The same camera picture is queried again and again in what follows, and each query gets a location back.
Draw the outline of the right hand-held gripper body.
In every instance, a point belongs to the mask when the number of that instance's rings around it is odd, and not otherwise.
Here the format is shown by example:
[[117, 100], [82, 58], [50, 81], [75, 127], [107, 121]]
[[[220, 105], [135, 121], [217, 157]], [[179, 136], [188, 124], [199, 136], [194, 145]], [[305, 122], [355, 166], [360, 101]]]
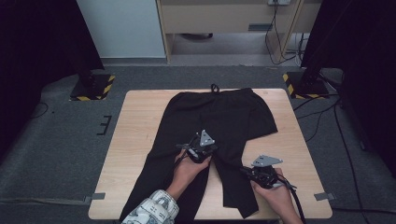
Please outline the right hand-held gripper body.
[[258, 183], [264, 189], [272, 189], [281, 186], [278, 180], [277, 172], [274, 168], [275, 164], [282, 163], [283, 161], [278, 158], [260, 155], [253, 163], [253, 175]]

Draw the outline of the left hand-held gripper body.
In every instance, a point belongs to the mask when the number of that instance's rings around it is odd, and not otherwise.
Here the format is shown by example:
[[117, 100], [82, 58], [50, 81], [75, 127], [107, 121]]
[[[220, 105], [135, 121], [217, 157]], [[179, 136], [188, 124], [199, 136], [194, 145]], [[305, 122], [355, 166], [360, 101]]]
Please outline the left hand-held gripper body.
[[200, 142], [192, 143], [190, 141], [189, 144], [192, 146], [192, 149], [186, 150], [190, 159], [195, 163], [202, 163], [218, 149], [216, 140], [213, 139], [206, 130], [201, 130], [199, 134]]

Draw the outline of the black pants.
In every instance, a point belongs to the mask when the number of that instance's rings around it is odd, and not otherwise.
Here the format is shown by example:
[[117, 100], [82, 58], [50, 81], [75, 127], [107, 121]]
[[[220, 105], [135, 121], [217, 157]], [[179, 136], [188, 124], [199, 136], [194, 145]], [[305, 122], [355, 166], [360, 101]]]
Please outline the black pants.
[[202, 130], [218, 147], [212, 161], [222, 182], [223, 205], [238, 209], [243, 218], [259, 210], [250, 183], [240, 169], [247, 141], [277, 131], [268, 105], [251, 89], [181, 92], [163, 112], [152, 149], [120, 219], [125, 219], [155, 190], [168, 187], [179, 146]]

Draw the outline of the person's right hand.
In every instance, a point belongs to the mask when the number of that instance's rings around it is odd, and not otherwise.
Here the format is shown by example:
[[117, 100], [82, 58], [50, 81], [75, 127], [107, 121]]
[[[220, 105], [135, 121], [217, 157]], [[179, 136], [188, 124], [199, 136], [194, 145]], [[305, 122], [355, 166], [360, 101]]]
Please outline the person's right hand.
[[294, 212], [290, 191], [284, 185], [264, 189], [254, 181], [251, 181], [250, 184], [253, 190], [261, 195], [277, 214], [284, 215], [289, 211]]

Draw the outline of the person's left hand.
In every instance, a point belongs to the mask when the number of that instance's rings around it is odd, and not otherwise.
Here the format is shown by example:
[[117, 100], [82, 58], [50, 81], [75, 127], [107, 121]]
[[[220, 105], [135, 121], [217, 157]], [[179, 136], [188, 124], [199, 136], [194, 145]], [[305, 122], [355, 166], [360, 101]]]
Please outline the person's left hand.
[[171, 194], [181, 194], [193, 179], [210, 163], [211, 158], [206, 158], [202, 163], [195, 163], [189, 157], [184, 157], [184, 150], [177, 155], [179, 164], [174, 171], [173, 181], [168, 188]]

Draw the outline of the grey tape piece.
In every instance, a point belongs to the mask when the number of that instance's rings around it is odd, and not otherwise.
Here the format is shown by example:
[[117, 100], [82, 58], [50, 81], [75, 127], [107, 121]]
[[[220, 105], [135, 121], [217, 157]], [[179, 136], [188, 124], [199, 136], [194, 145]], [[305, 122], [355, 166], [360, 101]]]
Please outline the grey tape piece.
[[316, 193], [314, 197], [317, 201], [323, 201], [323, 200], [332, 201], [336, 199], [333, 193], [327, 193], [327, 192]]
[[83, 199], [84, 203], [91, 203], [94, 200], [103, 200], [106, 197], [104, 192], [93, 193], [91, 196], [85, 196]]

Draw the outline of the striped black stand base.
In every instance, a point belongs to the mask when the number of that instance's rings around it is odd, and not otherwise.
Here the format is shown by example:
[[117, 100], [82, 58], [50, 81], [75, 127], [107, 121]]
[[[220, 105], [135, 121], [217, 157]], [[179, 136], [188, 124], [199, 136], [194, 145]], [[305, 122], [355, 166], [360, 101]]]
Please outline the striped black stand base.
[[323, 81], [304, 72], [287, 72], [283, 76], [292, 99], [328, 98], [329, 91]]
[[78, 82], [70, 93], [71, 101], [104, 100], [113, 84], [115, 77], [110, 74], [94, 75], [93, 73], [78, 75]]

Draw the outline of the light wooden desk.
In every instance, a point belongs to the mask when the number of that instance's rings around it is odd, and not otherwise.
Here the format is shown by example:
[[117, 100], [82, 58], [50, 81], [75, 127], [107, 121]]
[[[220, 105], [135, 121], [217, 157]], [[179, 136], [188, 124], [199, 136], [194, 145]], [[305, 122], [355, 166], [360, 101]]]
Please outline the light wooden desk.
[[268, 6], [268, 0], [156, 0], [167, 57], [176, 34], [265, 32], [277, 63], [286, 59], [293, 34], [312, 30], [322, 1], [291, 0], [289, 6]]

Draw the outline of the white panel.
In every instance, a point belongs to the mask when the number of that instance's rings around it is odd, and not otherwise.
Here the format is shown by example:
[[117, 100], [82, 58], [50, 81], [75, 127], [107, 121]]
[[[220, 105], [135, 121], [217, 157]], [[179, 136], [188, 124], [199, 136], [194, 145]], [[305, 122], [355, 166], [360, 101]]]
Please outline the white panel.
[[77, 0], [101, 58], [164, 58], [156, 0]]

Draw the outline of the black curtain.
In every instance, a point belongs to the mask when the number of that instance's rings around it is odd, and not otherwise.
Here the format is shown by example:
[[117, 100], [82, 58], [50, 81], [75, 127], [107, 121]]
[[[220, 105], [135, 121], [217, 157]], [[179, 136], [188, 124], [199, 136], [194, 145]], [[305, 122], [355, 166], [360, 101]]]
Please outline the black curtain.
[[0, 159], [46, 85], [78, 74], [90, 90], [102, 67], [77, 0], [0, 0]]
[[322, 0], [303, 67], [344, 72], [349, 117], [396, 178], [396, 0]]

